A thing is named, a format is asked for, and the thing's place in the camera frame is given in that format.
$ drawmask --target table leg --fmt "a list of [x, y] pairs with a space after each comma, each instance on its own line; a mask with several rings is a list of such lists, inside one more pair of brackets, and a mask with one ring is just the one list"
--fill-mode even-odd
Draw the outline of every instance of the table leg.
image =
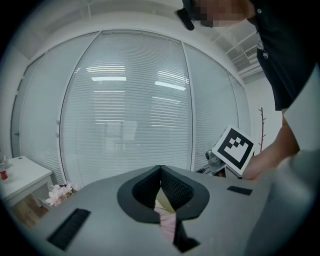
[[51, 185], [53, 185], [53, 183], [52, 183], [51, 177], [48, 176], [48, 177], [46, 178], [46, 186], [47, 186], [49, 192], [53, 189], [53, 187], [52, 187]]
[[41, 207], [42, 204], [41, 204], [40, 200], [38, 199], [38, 197], [37, 197], [34, 193], [31, 193], [31, 195], [32, 195], [32, 197], [33, 197], [36, 205], [37, 205], [38, 207]]

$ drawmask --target black slot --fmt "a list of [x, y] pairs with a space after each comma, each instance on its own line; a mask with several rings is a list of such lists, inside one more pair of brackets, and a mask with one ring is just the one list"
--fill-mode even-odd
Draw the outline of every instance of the black slot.
[[90, 213], [90, 211], [85, 209], [75, 209], [47, 240], [54, 246], [65, 251]]
[[236, 193], [240, 193], [246, 196], [250, 196], [252, 193], [252, 189], [248, 189], [248, 188], [243, 188], [243, 187], [238, 187], [238, 186], [230, 186], [227, 188], [227, 190], [236, 192]]
[[200, 245], [200, 243], [197, 240], [187, 236], [185, 228], [181, 221], [175, 223], [173, 244], [182, 253]]

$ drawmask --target window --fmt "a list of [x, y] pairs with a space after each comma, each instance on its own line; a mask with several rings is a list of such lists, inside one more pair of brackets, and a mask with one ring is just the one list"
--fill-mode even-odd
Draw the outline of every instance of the window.
[[186, 45], [195, 104], [194, 170], [208, 164], [211, 150], [228, 125], [238, 127], [235, 94], [228, 72], [212, 58]]
[[236, 106], [238, 110], [239, 128], [241, 131], [251, 136], [250, 113], [245, 88], [231, 74], [229, 75], [234, 89]]
[[77, 61], [94, 37], [77, 37], [46, 53], [25, 96], [20, 132], [22, 155], [51, 170], [54, 183], [65, 183], [56, 136], [61, 102]]
[[137, 31], [100, 34], [63, 103], [64, 170], [83, 185], [152, 165], [190, 170], [190, 97], [179, 41]]

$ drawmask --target black shirt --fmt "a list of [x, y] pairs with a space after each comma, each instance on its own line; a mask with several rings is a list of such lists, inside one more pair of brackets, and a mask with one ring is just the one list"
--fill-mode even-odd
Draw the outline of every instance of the black shirt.
[[309, 11], [308, 0], [299, 6], [288, 0], [250, 1], [255, 17], [248, 21], [255, 25], [267, 53], [258, 49], [257, 58], [272, 86], [275, 109], [287, 109], [318, 60], [318, 52], [310, 46], [309, 30], [315, 25], [313, 10]]

